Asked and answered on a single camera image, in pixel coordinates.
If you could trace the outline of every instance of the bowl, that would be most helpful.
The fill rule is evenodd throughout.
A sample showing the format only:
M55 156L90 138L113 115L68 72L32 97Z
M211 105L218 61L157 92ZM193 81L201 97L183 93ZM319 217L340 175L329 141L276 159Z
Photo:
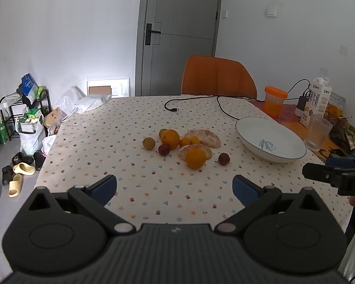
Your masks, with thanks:
M256 156L276 163L289 163L306 155L304 142L279 123L260 117L245 117L235 127L243 145Z

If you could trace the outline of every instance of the shoe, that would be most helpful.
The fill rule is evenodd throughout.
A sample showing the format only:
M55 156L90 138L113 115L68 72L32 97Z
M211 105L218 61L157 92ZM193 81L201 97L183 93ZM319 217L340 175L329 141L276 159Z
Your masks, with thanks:
M12 158L12 163L13 163L13 165L16 165L21 162L31 165L34 162L34 160L31 156L25 156L23 153L18 152Z
M13 167L13 172L16 174L33 175L36 172L36 168L21 162Z
M3 180L1 181L1 183L3 184L3 186L7 186L9 185L9 182L12 181L13 169L10 165L7 165L6 167L3 167L1 171L3 173Z
M9 192L8 195L10 198L13 198L20 194L22 185L22 176L16 174L13 180L9 183Z
M46 157L44 156L42 151L36 151L34 153L33 157L34 157L34 161L35 161L35 169L37 171L40 171L42 166L44 165L44 160L46 159Z

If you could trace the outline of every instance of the door frame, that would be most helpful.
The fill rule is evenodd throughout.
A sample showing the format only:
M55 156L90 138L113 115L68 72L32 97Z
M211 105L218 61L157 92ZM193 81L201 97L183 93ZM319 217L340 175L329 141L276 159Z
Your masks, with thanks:
M137 45L135 49L135 96L142 96L142 63L143 63L143 44L145 42L147 0L140 0L137 27ZM221 0L217 2L217 19L213 36L212 56L215 55L218 27L220 24Z

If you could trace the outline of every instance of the black slipper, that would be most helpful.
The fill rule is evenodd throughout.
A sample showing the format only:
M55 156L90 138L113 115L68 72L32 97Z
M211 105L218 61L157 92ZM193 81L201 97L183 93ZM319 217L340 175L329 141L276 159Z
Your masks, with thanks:
M1 183L3 186L7 186L13 180L13 169L10 165L7 165L6 167L3 167L1 171L3 173L3 179Z
M40 171L42 166L44 165L44 160L46 157L43 155L42 151L36 151L33 155L35 160L35 169Z
M20 162L24 162L28 165L31 165L33 163L33 158L31 156L25 156L23 153L18 152L17 154L14 155L12 158L12 163L13 165L19 164Z

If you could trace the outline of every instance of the door handle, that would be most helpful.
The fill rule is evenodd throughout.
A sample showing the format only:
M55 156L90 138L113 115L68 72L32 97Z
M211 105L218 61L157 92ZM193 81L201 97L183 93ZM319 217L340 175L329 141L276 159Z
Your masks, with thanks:
M160 31L154 31L151 29L152 24L151 23L147 23L146 24L146 36L145 36L145 46L150 46L151 43L151 33L157 33L160 34Z

